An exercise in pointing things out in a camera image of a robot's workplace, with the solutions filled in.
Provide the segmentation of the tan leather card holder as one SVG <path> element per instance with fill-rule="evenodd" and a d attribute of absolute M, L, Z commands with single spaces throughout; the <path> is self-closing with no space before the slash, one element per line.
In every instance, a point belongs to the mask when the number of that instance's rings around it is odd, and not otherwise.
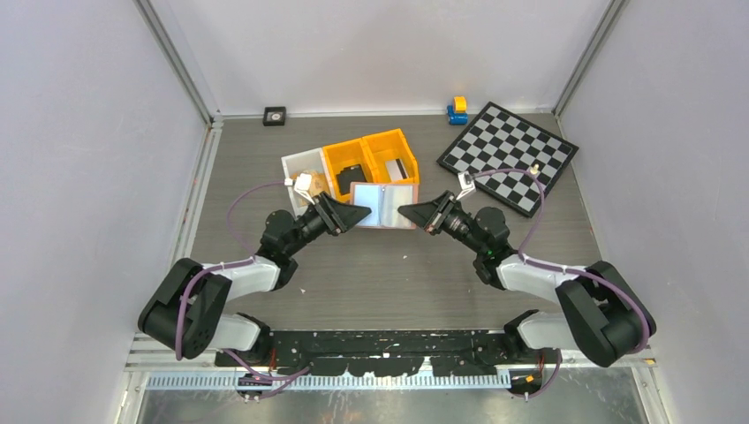
<path fill-rule="evenodd" d="M 418 184 L 352 183 L 353 205 L 370 208 L 360 228 L 414 230 L 416 225 L 398 212 L 401 206 L 418 202 Z"/>

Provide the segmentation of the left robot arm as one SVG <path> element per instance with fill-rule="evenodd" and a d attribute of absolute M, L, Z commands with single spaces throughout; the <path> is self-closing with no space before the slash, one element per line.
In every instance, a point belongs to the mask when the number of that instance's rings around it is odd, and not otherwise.
<path fill-rule="evenodd" d="M 200 264 L 176 261 L 137 321 L 140 332 L 192 360 L 207 349 L 237 353 L 259 366 L 270 355 L 269 326 L 248 314 L 227 314 L 228 301 L 285 287 L 298 268 L 294 256 L 323 234 L 338 236 L 355 227 L 370 208 L 346 204 L 326 193 L 314 196 L 295 216 L 279 209 L 265 220 L 256 253 L 242 261 Z"/>

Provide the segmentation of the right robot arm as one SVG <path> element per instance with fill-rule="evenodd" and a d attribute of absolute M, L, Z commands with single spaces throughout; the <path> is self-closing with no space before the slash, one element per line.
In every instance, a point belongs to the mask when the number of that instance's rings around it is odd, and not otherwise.
<path fill-rule="evenodd" d="M 529 310 L 505 325 L 507 356 L 529 361 L 541 349 L 577 350 L 599 367 L 643 350 L 657 331 L 654 317 L 617 268 L 607 261 L 567 266 L 520 253 L 502 210 L 464 211 L 447 191 L 398 213 L 430 235 L 446 233 L 476 254 L 473 267 L 486 285 L 552 302 L 558 314 Z"/>

